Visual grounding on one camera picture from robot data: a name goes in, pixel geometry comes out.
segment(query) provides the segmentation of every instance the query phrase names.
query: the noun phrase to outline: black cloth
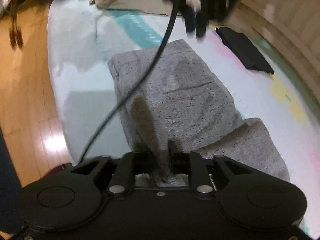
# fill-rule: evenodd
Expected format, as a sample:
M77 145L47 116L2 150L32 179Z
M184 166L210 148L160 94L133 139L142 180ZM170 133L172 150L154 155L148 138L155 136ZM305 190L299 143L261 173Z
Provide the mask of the black cloth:
M263 55L243 33L237 33L228 27L216 28L216 33L246 69L275 73Z
M0 231L14 234L23 226L14 206L20 190L20 181L0 129Z

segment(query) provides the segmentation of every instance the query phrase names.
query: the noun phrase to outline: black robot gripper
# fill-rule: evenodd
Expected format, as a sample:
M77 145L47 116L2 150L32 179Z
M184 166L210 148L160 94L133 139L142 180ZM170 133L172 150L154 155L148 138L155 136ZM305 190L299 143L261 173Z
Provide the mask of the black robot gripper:
M169 142L170 170L187 187L138 187L151 152L97 157L31 183L17 199L26 227L14 239L310 239L295 185L223 155L202 159Z
M187 33L196 31L196 37L205 36L210 20L222 23L231 14L239 0L201 0L201 9L197 12L179 0L179 11L184 18Z

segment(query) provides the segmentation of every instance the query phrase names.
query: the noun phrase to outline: white mat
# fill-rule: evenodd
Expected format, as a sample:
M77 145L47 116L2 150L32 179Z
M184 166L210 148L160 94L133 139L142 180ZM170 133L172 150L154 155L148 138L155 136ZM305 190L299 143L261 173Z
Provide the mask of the white mat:
M89 5L89 0L52 3L48 21L50 76L64 135L75 162L116 103L108 60L116 53L158 46L168 21L168 17L162 16L97 10ZM275 71L273 80L265 73L246 70L213 31L209 30L206 39L198 43L195 37L187 37L182 19L177 19L170 41L177 39L186 40L228 88L243 118L263 120L286 162L291 182L307 196L305 231L318 237L320 128L315 116L320 117L320 112L303 85L263 41L259 41L259 46ZM128 151L117 116L89 156L120 157Z

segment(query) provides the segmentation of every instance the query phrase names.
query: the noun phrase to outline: black cable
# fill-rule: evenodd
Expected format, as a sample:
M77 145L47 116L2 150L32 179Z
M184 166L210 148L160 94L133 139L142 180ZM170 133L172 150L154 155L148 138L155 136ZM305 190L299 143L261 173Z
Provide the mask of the black cable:
M146 80L146 78L150 75L150 73L153 71L153 69L155 68L165 46L168 43L169 37L171 35L174 23L176 21L177 18L177 14L178 14L178 7L179 7L179 0L172 0L173 3L173 8L172 8L172 12L171 12L171 16L170 16L170 20L168 23L168 27L167 30L165 31L163 40L161 42L161 45L152 61L152 63L150 64L149 68L146 70L146 72L144 73L143 77L134 85L134 87L129 91L129 93L122 98L118 104L115 106L115 108L113 108L113 110L111 110L111 112L108 114L108 116L104 119L104 121L99 125L99 127L97 128L97 130L95 131L95 133L91 136L90 140L88 141L87 145L85 146L81 157L79 159L78 164L82 163L85 156L87 155L90 147L92 146L92 144L95 142L95 140L97 139L97 137L100 135L100 133L103 131L103 129L105 128L105 126L111 121L111 119L114 117L114 115L116 114L116 112L125 105L125 103L130 99L130 97L136 92L136 90L140 87L140 85Z

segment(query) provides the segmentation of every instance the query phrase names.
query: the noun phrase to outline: teal stripe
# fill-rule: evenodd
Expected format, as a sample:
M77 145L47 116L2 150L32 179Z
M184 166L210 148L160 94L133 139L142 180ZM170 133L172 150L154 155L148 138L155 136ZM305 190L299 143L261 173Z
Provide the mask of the teal stripe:
M310 229L307 225L307 223L304 221L304 227L303 227L303 232L305 232L308 236L310 236Z
M109 10L116 23L142 49L160 46L162 36L152 29L137 11Z

